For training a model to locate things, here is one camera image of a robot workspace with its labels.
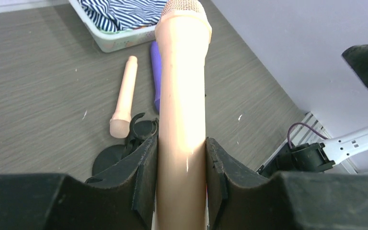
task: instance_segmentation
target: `floor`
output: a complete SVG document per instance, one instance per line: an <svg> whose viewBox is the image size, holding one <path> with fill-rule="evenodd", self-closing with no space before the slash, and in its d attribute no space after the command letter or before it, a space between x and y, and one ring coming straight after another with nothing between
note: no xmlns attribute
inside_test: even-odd
<svg viewBox="0 0 368 230"><path fill-rule="evenodd" d="M205 66L207 135L256 170L303 119L217 8ZM132 114L154 118L150 44L102 53L68 4L0 14L0 173L64 172L84 181L109 134L128 56Z"/></svg>

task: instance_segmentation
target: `purple cable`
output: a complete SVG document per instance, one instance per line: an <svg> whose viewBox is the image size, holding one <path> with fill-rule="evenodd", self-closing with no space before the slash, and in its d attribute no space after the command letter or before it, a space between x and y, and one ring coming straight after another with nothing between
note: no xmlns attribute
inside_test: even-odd
<svg viewBox="0 0 368 230"><path fill-rule="evenodd" d="M288 141L288 146L290 147L290 149L292 149L293 145L291 144L291 131L293 130L294 126L297 126L297 125L302 125L302 126L305 126L307 127L308 129L310 129L312 132L314 132L316 135L320 136L322 139L328 139L326 136L322 135L321 133L319 133L318 131L316 131L315 129L313 129L311 126L305 124L305 123L302 123L302 122L296 122L294 124L292 124L290 126L290 128L288 128L288 132L287 132L287 141Z"/></svg>
<svg viewBox="0 0 368 230"><path fill-rule="evenodd" d="M157 42L152 42L150 46L151 66L153 67L154 79L154 106L160 112L160 93L161 93L161 56Z"/></svg>

